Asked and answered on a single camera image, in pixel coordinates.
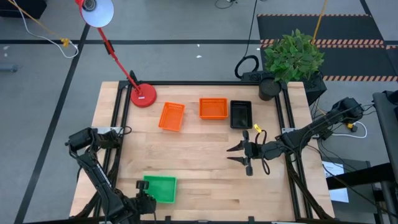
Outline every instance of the green leaves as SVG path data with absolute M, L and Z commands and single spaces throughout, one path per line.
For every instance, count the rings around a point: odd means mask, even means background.
M 310 78 L 323 63 L 324 53 L 311 44 L 312 37 L 298 29 L 292 35 L 283 35 L 265 49 L 266 70 L 275 73 L 275 81 L 288 83 L 291 80 Z

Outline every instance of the wooden tabletop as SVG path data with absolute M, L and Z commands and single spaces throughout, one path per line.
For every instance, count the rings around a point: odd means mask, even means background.
M 111 123 L 117 82 L 103 82 L 94 114 L 94 127 Z M 310 123 L 311 116 L 303 84 L 289 83 L 289 95 L 296 127 Z M 177 178 L 177 196 L 173 204 L 157 204 L 157 218 L 164 220 L 256 221 L 294 220 L 289 181 L 284 156 L 267 161 L 271 169 L 265 175 L 260 160 L 252 161 L 254 175 L 246 176 L 245 168 L 228 156 L 243 156 L 243 151 L 226 152 L 242 140 L 242 131 L 231 129 L 229 118 L 199 118 L 199 98 L 225 97 L 228 100 L 252 102 L 253 123 L 268 132 L 267 141 L 280 134 L 275 101 L 262 101 L 257 86 L 155 86 L 156 102 L 148 108 L 137 108 L 130 102 L 127 125 L 132 133 L 124 138 L 119 177 L 116 187 L 134 197 L 136 181 L 144 175 L 171 175 Z M 118 126 L 125 91 L 119 110 Z M 283 97 L 282 108 L 285 114 Z M 166 101 L 185 104 L 179 133 L 158 128 Z M 255 129 L 249 130 L 253 140 Z M 317 147 L 316 141 L 310 144 Z M 104 150 L 98 152 L 103 161 Z M 309 191 L 325 211 L 334 216 L 322 162 L 317 152 L 305 148 L 302 160 Z M 70 215 L 87 204 L 95 189 L 84 172 L 80 174 Z M 303 205 L 300 206 L 304 217 Z M 142 216 L 143 220 L 153 215 Z

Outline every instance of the orange plastic bin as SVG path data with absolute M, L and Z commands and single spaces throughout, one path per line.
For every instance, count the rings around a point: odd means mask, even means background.
M 228 117 L 228 99 L 200 98 L 199 111 L 201 119 L 225 119 Z
M 164 103 L 159 127 L 171 131 L 180 131 L 184 111 L 185 105 L 171 102 Z

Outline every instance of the desk lamp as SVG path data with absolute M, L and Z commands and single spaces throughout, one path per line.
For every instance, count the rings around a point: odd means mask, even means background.
M 140 84 L 137 85 L 133 78 L 128 74 L 123 65 L 119 62 L 114 53 L 111 42 L 105 37 L 102 27 L 111 22 L 114 14 L 114 7 L 112 0 L 75 0 L 79 6 L 80 15 L 85 22 L 97 28 L 101 38 L 104 40 L 108 54 L 112 56 L 114 61 L 119 65 L 120 69 L 127 76 L 127 79 L 134 87 L 131 92 L 130 99 L 136 106 L 144 108 L 153 104 L 156 100 L 156 90 L 152 85 Z

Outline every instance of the green basket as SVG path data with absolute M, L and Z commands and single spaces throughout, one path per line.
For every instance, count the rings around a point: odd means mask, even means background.
M 174 203 L 177 189 L 177 178 L 166 176 L 145 175 L 144 180 L 149 182 L 147 194 L 153 196 L 159 203 Z

